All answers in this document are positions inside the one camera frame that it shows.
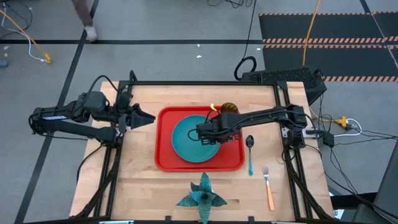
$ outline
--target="concrete floor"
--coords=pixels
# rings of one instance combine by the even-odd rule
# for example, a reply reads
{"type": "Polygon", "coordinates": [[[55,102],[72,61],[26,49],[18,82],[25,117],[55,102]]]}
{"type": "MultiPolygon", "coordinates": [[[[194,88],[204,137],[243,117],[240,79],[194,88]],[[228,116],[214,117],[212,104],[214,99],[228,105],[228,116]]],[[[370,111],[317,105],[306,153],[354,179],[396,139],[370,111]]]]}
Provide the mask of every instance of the concrete floor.
{"type": "MultiPolygon", "coordinates": [[[[83,31],[70,1],[24,1],[32,7],[34,20],[28,33],[35,39],[78,40],[83,31]]],[[[313,12],[316,0],[258,0],[256,12],[313,12]]],[[[398,11],[396,0],[367,0],[371,11],[398,11]]],[[[10,3],[24,17],[27,11],[10,3]]],[[[319,12],[364,12],[359,0],[323,0],[319,12]]],[[[245,39],[251,9],[233,9],[223,2],[217,7],[206,0],[99,0],[96,27],[103,40],[164,39],[245,39]]],[[[0,29],[0,36],[5,34],[0,29]]],[[[9,39],[23,39],[19,35],[9,39]]],[[[255,17],[253,40],[261,39],[255,17]]],[[[27,55],[27,45],[0,45],[0,58],[7,53],[8,68],[0,68],[0,222],[13,223],[32,175],[44,138],[33,136],[27,117],[37,106],[57,104],[77,45],[43,45],[53,58],[46,65],[27,55]]],[[[248,55],[260,62],[262,53],[252,44],[248,55]]],[[[127,79],[133,69],[140,80],[233,80],[244,45],[90,45],[84,46],[66,102],[86,91],[95,77],[105,74],[112,80],[127,79]]],[[[397,83],[327,83],[323,112],[334,118],[346,115],[357,119],[364,129],[398,134],[396,119],[397,83]]],[[[318,109],[318,102],[313,105],[318,109]]],[[[339,133],[334,126],[332,132],[339,133]]],[[[336,139],[362,140],[362,136],[336,139]]],[[[395,142],[373,141],[336,146],[334,151],[359,192],[379,187],[395,142]]],[[[25,222],[67,218],[75,192],[76,170],[83,159],[85,142],[53,139],[44,168],[33,194],[25,222]]],[[[330,164],[329,150],[321,148],[325,170],[339,183],[343,178],[330,164]]],[[[346,194],[338,186],[330,186],[346,194]]]]}

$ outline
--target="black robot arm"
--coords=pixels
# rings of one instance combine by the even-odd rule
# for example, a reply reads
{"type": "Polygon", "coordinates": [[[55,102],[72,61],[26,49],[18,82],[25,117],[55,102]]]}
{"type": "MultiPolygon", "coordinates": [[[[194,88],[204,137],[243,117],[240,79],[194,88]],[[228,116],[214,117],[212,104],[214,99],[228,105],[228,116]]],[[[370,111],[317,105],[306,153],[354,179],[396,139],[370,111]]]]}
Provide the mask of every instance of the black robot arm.
{"type": "Polygon", "coordinates": [[[221,113],[208,123],[198,124],[196,131],[203,145],[230,142],[241,139],[240,129],[247,126],[278,122],[291,133],[299,133],[307,126],[304,109],[297,105],[276,106],[269,110],[250,113],[221,113]]]}
{"type": "Polygon", "coordinates": [[[88,138],[95,138],[99,142],[113,143],[121,136],[127,127],[138,128],[154,122],[155,117],[143,112],[139,104],[129,106],[131,95],[127,92],[120,94],[113,106],[109,104],[100,91],[82,93],[77,100],[62,107],[36,108],[29,116],[29,125],[33,133],[61,131],[78,134],[88,138]],[[90,117],[97,121],[107,121],[118,127],[93,128],[76,123],[85,123],[90,117]]]}

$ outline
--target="blue spoon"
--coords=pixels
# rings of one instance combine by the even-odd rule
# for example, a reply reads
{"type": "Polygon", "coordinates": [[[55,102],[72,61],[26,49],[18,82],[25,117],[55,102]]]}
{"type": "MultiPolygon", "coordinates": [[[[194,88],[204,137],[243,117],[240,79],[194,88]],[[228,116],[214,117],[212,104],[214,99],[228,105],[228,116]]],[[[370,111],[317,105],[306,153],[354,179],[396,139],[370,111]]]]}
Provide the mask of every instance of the blue spoon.
{"type": "Polygon", "coordinates": [[[254,138],[250,134],[246,138],[246,146],[249,148],[249,175],[253,175],[253,166],[251,164],[251,148],[253,147],[253,145],[254,145],[254,138]]]}

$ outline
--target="blue plate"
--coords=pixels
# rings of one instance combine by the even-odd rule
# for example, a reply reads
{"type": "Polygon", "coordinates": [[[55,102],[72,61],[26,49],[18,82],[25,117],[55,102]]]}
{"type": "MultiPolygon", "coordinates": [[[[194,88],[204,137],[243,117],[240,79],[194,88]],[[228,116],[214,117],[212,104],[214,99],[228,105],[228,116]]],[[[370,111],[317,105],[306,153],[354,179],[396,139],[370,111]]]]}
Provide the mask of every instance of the blue plate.
{"type": "MultiPolygon", "coordinates": [[[[211,159],[220,148],[220,144],[202,146],[200,141],[188,138],[189,130],[195,129],[197,124],[204,123],[206,117],[202,115],[187,116],[174,127],[172,144],[174,151],[188,162],[205,162],[211,159]]],[[[190,133],[193,139],[198,138],[196,131],[190,133]]]]}

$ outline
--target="orange-handled fork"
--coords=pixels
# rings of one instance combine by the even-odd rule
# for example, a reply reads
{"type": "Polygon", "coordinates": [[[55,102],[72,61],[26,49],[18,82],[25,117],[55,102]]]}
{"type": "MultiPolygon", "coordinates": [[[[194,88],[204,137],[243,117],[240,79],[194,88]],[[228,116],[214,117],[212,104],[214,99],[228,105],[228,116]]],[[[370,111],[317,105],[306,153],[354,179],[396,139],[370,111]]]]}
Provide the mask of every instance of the orange-handled fork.
{"type": "Polygon", "coordinates": [[[271,193],[271,187],[269,186],[269,174],[268,174],[268,167],[264,166],[262,170],[262,174],[264,174],[264,179],[267,182],[267,195],[268,195],[268,205],[269,205],[269,210],[274,211],[274,200],[272,199],[272,193],[271,193]]]}

